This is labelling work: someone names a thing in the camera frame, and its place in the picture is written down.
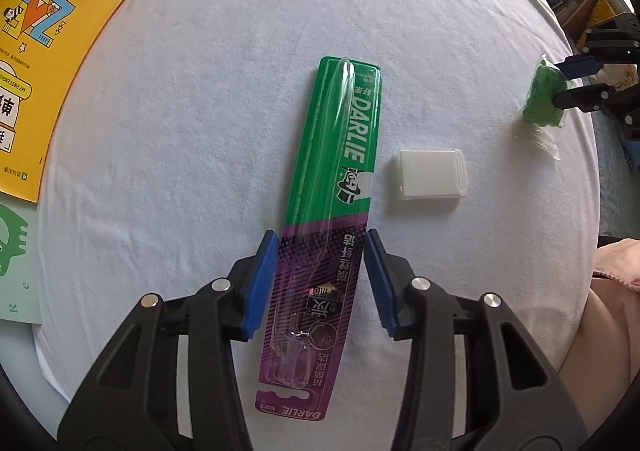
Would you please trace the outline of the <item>yellow children's book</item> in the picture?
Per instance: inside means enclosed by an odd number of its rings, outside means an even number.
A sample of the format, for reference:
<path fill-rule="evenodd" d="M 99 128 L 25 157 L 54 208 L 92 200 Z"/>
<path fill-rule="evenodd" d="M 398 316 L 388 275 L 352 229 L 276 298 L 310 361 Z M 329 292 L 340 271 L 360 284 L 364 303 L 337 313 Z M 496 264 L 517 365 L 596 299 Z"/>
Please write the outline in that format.
<path fill-rule="evenodd" d="M 37 202 L 58 115 L 124 0 L 1 0 L 1 190 Z"/>

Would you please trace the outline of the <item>green plastic bag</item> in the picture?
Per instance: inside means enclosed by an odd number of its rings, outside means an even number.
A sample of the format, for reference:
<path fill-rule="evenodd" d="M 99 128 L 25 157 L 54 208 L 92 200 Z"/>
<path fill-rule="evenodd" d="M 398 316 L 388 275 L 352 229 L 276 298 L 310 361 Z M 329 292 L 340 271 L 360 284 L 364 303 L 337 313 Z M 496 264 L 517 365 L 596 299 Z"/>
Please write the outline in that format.
<path fill-rule="evenodd" d="M 521 109 L 521 118 L 525 131 L 532 137 L 536 147 L 555 162 L 560 160 L 555 131 L 563 126 L 565 112 L 562 108 L 555 106 L 553 99 L 567 89 L 567 79 L 542 54 Z"/>

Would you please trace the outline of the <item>white plastic case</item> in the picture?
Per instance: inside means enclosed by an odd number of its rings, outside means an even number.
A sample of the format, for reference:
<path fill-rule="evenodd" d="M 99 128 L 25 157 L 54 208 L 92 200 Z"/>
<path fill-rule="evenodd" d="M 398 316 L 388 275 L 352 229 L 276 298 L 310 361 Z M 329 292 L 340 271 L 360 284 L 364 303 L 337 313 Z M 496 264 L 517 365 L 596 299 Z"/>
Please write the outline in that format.
<path fill-rule="evenodd" d="M 397 168 L 401 200 L 460 200 L 468 194 L 461 150 L 400 150 Z"/>

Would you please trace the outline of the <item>green purple Darlie toothbrush pack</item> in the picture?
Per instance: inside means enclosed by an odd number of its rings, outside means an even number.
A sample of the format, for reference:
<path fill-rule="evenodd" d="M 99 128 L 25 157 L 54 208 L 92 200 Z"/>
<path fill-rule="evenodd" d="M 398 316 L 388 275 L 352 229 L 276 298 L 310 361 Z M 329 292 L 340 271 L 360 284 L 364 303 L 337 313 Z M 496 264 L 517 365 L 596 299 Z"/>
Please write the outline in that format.
<path fill-rule="evenodd" d="M 325 56 L 314 78 L 280 236 L 257 411 L 328 411 L 360 271 L 378 151 L 382 72 Z"/>

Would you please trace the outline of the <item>light green elephant book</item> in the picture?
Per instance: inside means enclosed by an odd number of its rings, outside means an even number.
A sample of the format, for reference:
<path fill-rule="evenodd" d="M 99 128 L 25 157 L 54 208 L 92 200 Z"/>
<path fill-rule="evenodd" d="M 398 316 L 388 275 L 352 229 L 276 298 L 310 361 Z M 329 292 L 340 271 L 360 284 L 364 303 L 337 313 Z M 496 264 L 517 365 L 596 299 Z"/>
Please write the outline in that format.
<path fill-rule="evenodd" d="M 1 195 L 1 319 L 40 325 L 37 208 Z"/>

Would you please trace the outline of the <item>white bed sheet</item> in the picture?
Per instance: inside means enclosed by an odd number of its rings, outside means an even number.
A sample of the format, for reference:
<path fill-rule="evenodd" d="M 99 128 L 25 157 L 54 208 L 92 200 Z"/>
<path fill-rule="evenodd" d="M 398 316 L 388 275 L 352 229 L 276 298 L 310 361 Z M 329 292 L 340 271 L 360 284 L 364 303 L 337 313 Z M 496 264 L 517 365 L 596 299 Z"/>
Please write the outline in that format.
<path fill-rule="evenodd" d="M 577 450 L 599 224 L 542 0 L 127 0 L 39 207 L 64 450 Z"/>

